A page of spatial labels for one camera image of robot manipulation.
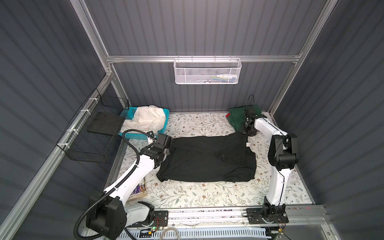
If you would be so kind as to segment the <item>black t-shirt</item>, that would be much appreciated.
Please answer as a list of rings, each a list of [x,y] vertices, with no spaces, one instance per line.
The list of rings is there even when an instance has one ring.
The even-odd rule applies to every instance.
[[[255,178],[256,154],[241,133],[216,137],[175,138],[161,163],[159,181],[193,183],[248,182]]]

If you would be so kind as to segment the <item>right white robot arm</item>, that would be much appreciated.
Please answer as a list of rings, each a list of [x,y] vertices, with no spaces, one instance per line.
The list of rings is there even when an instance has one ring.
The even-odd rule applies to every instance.
[[[270,139],[268,161],[272,175],[260,215],[268,224],[287,222],[285,195],[289,177],[299,161],[297,136],[281,130],[251,107],[244,110],[244,120],[241,133],[251,137],[261,132]]]

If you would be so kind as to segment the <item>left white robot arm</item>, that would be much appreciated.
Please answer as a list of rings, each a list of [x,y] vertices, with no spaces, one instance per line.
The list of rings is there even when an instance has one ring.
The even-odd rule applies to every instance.
[[[90,198],[88,209],[74,226],[73,233],[77,240],[100,237],[114,240],[126,227],[136,223],[150,226],[154,221],[155,210],[151,204],[140,201],[128,209],[125,209],[125,204],[145,176],[170,155],[172,137],[165,134],[155,136],[148,132],[146,136],[152,143],[138,150],[126,139],[126,134],[123,132],[123,140],[135,152],[137,159],[119,179]]]

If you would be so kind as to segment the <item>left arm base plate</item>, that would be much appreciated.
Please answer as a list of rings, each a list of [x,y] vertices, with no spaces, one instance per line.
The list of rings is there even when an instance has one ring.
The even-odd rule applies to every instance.
[[[129,225],[128,228],[149,228],[149,227],[167,227],[169,220],[169,211],[154,211],[150,220],[137,222]]]

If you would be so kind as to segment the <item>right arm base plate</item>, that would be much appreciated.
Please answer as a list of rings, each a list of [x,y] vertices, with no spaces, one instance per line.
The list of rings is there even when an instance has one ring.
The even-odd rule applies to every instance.
[[[263,208],[246,208],[243,214],[248,219],[250,224],[287,224],[289,218],[286,212],[278,210],[263,209]]]

